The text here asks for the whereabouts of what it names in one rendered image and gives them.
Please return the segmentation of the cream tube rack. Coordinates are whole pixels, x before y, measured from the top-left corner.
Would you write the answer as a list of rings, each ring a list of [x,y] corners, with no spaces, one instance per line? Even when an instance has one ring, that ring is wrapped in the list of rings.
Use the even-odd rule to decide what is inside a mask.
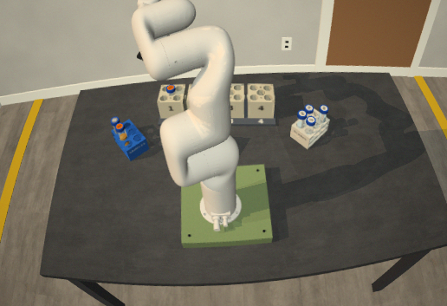
[[[295,122],[291,127],[291,133],[290,133],[290,137],[292,137],[294,140],[299,142],[301,145],[303,145],[307,149],[309,149],[327,131],[326,128],[328,128],[329,121],[330,121],[328,118],[326,118],[326,121],[324,123],[320,123],[318,121],[319,112],[315,109],[312,113],[312,116],[315,117],[315,119],[316,119],[316,123],[314,125],[314,131],[312,134],[305,133],[306,122],[305,122],[304,128],[298,128],[296,126],[297,122]],[[319,125],[319,127],[316,126],[317,124]]]

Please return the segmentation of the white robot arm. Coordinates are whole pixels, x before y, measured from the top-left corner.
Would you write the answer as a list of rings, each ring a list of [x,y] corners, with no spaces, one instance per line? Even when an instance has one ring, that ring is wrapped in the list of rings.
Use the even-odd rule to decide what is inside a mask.
[[[220,231],[220,225],[227,227],[242,209],[240,198],[235,198],[239,148],[230,136],[232,41],[225,29],[215,25],[168,36],[193,23],[196,9],[189,0],[137,4],[132,29],[148,74],[163,81],[201,68],[188,94],[190,109],[164,120],[160,138],[173,180],[182,187],[200,182],[200,211],[215,223],[214,231]],[[167,37],[154,40],[163,36]]]

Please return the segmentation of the blue tube rack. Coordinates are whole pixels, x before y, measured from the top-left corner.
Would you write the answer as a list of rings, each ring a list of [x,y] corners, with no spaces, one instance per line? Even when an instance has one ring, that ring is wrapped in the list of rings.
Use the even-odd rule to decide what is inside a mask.
[[[119,135],[116,134],[114,130],[112,130],[111,132],[113,134],[116,143],[117,144],[119,143],[118,145],[121,148],[121,150],[124,152],[124,154],[126,154],[127,158],[130,161],[132,161],[138,156],[140,156],[142,153],[147,151],[149,147],[144,135],[139,131],[139,129],[136,126],[134,126],[134,124],[130,120],[123,122],[123,124],[125,125],[127,134],[126,140],[120,140]],[[130,135],[129,133],[132,135]],[[126,147],[125,144],[128,141],[130,142],[130,144],[127,145],[129,147]]]

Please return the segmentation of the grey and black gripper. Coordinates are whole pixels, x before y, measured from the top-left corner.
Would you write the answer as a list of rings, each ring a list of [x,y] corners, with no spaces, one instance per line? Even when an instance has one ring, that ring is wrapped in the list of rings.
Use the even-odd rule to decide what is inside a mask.
[[[155,39],[155,40],[158,40],[158,39],[161,39],[161,38],[164,38],[164,37],[167,37],[167,36],[163,36],[163,37],[157,38],[157,39]],[[139,53],[137,54],[137,58],[143,61],[143,59],[142,59],[142,56],[141,56],[141,53],[140,53],[140,52],[139,52]]]

